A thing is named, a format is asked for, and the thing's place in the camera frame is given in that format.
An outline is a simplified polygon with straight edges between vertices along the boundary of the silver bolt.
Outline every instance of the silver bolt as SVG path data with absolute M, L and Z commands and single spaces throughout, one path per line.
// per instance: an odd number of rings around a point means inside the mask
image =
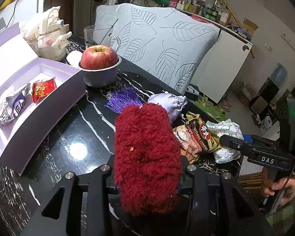
M 109 169 L 110 169 L 110 166 L 108 164 L 101 165 L 101 170 L 102 171 L 107 171 Z
M 67 173 L 65 174 L 65 178 L 66 178 L 66 179 L 71 179 L 71 178 L 73 178 L 73 176 L 74 176 L 74 173 L 73 173 L 73 172 L 67 172 Z
M 230 179 L 230 178 L 231 178 L 231 173 L 229 173 L 229 172 L 224 172 L 224 173 L 223 173 L 223 177 L 224 177 L 225 179 Z
M 190 171 L 194 171 L 197 169 L 197 167 L 195 165 L 188 165 L 187 169 Z

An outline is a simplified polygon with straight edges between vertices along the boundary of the open box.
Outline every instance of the open box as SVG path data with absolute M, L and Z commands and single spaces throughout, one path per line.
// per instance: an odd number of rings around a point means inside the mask
M 18 89 L 53 77 L 54 91 L 36 104 L 27 95 L 18 117 L 0 128 L 0 162 L 19 174 L 56 123 L 85 95 L 85 83 L 79 69 L 38 58 L 19 34 L 18 23 L 0 33 L 0 97 L 11 85 Z

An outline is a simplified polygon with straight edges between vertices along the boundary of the black marble table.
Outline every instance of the black marble table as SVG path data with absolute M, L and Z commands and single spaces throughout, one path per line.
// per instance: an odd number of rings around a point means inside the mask
M 83 51 L 83 45 L 84 40 L 81 37 L 72 38 L 67 53 L 72 50 Z M 21 233 L 40 201 L 66 172 L 73 171 L 77 175 L 89 173 L 105 164 L 114 153 L 114 122 L 118 114 L 105 106 L 114 91 L 134 86 L 143 102 L 153 93 L 163 91 L 179 95 L 171 87 L 126 59 L 122 60 L 119 69 L 117 81 L 111 86 L 102 89 L 87 87 L 88 93 L 51 130 L 22 176 L 0 164 L 0 215 L 11 235 Z M 191 102 L 183 112 L 187 111 L 200 113 L 204 121 L 214 122 L 214 119 Z M 180 125 L 183 122 L 178 119 L 175 124 Z M 216 164 L 213 154 L 201 156 L 197 166 L 208 173 L 218 175 L 229 171 L 237 176 L 240 169 L 238 161 Z M 85 235 L 85 205 L 82 206 L 81 235 Z

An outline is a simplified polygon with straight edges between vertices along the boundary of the tassel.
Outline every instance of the tassel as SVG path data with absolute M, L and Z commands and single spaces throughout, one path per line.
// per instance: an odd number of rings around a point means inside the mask
M 121 113 L 129 105 L 142 105 L 134 87 L 126 87 L 114 92 L 105 106 L 116 113 Z

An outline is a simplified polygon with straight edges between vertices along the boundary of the red fluffy fabric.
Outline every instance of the red fluffy fabric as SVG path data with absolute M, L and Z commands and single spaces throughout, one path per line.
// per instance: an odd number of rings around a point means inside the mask
M 182 166 L 166 110 L 127 106 L 115 125 L 114 179 L 123 208 L 132 215 L 171 211 Z

